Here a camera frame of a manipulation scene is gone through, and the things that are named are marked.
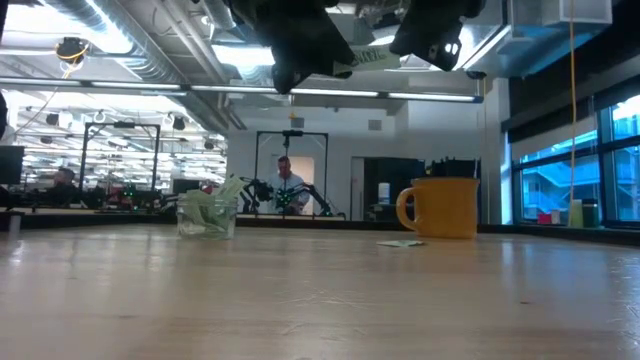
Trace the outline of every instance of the green object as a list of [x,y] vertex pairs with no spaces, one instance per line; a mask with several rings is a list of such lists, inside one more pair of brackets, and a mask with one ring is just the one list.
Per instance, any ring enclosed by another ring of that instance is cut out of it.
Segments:
[[200,190],[188,191],[178,201],[178,233],[230,239],[235,229],[237,204],[236,198],[222,199]]
[[422,241],[416,240],[396,240],[396,241],[378,241],[378,245],[392,246],[392,247],[409,247],[424,245]]
[[583,227],[582,224],[582,200],[574,199],[571,206],[571,218],[569,219],[569,226],[574,228]]
[[598,209],[598,200],[582,200],[582,225],[585,228],[597,228],[600,226],[600,209]]

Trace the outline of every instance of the white wall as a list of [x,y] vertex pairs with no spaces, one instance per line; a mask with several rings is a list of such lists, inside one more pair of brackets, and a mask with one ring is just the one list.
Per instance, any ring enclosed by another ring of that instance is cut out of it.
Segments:
[[[380,134],[368,136],[366,130],[361,130],[358,135],[355,135],[351,127],[348,133],[341,133],[340,127],[336,126],[335,122],[330,122],[331,127],[328,128],[314,127],[316,131],[330,134],[327,196],[341,212],[349,214],[352,157],[404,157],[431,162],[446,156],[457,159],[478,159],[484,155],[487,161],[483,162],[483,168],[488,167],[490,170],[487,170],[489,175],[483,176],[483,180],[491,180],[490,193],[493,200],[491,206],[497,209],[492,212],[492,220],[495,220],[492,222],[501,223],[502,215],[499,209],[502,207],[503,196],[499,179],[505,142],[501,139],[499,122],[506,119],[505,116],[508,117],[508,88],[498,87],[497,90],[494,88],[492,93],[488,95],[487,104],[487,118],[492,119],[488,122],[492,124],[489,128],[492,135],[486,142],[486,144],[489,142],[493,144],[490,149],[485,148],[483,104],[410,101],[398,111],[395,118],[384,120],[386,136],[380,136]],[[356,118],[358,113],[355,110],[349,114],[354,121],[363,123],[368,120],[367,116],[371,115],[364,112],[366,115],[358,119]],[[391,130],[388,126],[389,121],[394,125]],[[252,130],[254,131],[234,132],[229,135],[228,173],[247,177],[254,175],[256,129]],[[261,137],[263,144],[258,162],[259,178],[266,178],[269,174],[275,173],[276,169],[270,164],[270,159],[273,154],[284,153],[281,136],[274,136],[269,141],[265,141],[266,138],[265,135]],[[322,190],[324,187],[323,148],[313,139],[303,137],[292,138],[290,149],[291,156],[313,157],[315,184]],[[483,197],[488,196],[488,193],[484,192]]]

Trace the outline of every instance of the cup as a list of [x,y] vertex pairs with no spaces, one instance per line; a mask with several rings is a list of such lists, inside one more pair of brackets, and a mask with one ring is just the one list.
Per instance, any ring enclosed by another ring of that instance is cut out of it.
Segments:
[[[478,226],[476,179],[438,177],[411,181],[396,201],[400,223],[420,237],[473,239]],[[407,200],[413,197],[414,217],[407,216]]]

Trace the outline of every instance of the white shirt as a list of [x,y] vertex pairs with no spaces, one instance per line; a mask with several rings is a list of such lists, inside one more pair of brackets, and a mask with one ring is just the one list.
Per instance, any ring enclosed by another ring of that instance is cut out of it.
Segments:
[[[271,201],[269,202],[269,212],[277,213],[281,209],[276,208],[276,199],[275,199],[276,192],[279,189],[287,190],[287,189],[295,188],[300,184],[304,183],[304,180],[302,180],[300,176],[294,173],[291,173],[291,175],[289,175],[289,177],[287,178],[286,188],[285,188],[285,180],[280,176],[280,174],[275,173],[269,177],[268,183],[273,188],[273,199],[271,199]],[[307,204],[307,202],[309,202],[309,193],[303,192],[300,195],[298,195],[298,198],[295,200],[298,203],[300,203],[300,208],[298,210],[302,211],[302,208]]]

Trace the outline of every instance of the wooden table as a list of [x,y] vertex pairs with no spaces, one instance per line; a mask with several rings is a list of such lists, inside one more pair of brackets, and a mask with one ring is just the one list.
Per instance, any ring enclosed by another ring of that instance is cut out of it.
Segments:
[[172,226],[0,243],[0,358],[637,359],[640,252],[532,237]]

